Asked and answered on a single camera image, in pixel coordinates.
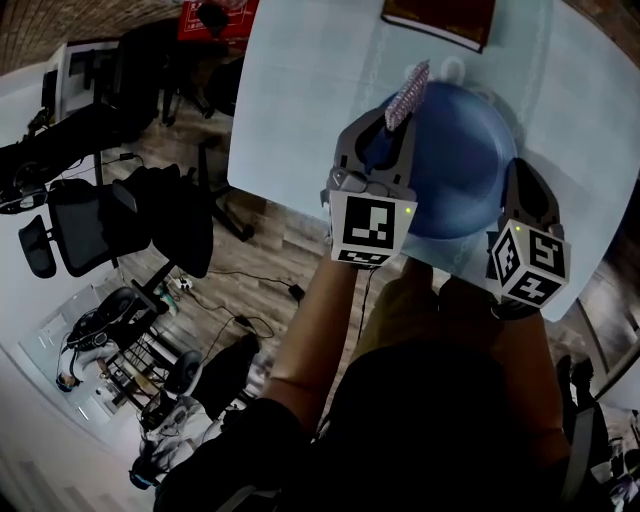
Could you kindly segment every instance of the black and white marker cube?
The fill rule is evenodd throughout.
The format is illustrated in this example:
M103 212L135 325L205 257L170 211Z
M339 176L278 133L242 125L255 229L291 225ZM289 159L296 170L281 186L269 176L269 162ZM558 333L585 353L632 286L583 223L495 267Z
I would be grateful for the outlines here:
M502 295L541 308L569 282L570 246L510 220L491 251Z
M382 266L400 254L418 203L332 190L331 258Z

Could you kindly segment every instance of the desk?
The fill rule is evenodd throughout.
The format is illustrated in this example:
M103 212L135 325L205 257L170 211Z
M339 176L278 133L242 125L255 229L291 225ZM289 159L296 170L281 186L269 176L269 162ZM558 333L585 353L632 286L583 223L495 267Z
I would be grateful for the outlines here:
M640 166L640 70L560 0L497 0L482 55L380 20L383 0L264 0L249 41L229 182L327 220L319 192L340 132L430 59L435 78L494 104L520 156L548 181L572 245L557 321L602 259ZM484 230L409 237L404 252L491 289Z

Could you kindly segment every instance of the brick wall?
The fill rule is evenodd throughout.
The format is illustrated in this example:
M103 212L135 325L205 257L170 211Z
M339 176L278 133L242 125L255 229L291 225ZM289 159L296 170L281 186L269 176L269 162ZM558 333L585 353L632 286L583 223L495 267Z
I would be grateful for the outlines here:
M565 0L607 34L640 67L639 0Z
M166 0L0 0L0 75L48 59L65 41L119 37L177 17L180 5Z

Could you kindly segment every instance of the black shirt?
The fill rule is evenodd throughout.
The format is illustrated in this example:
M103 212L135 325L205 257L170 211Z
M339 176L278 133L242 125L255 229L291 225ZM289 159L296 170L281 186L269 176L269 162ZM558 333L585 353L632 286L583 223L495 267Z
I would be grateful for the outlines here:
M410 342L360 357L329 418L311 443L288 409L257 400L167 475L155 510L217 510L247 486L280 490L279 512L539 510L564 480L524 462L500 367L449 345ZM273 509L258 497L237 508Z

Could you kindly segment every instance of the red box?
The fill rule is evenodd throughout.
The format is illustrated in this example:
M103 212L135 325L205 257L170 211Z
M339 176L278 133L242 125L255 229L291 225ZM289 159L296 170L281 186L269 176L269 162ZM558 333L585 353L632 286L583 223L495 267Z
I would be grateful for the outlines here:
M213 37L207 28L198 19L196 12L202 2L185 2L182 5L180 16L180 29L178 41L210 41L229 46L246 49L251 27L256 18L259 0L248 0L244 7L230 10L223 8L229 16L229 24L220 33L219 37Z

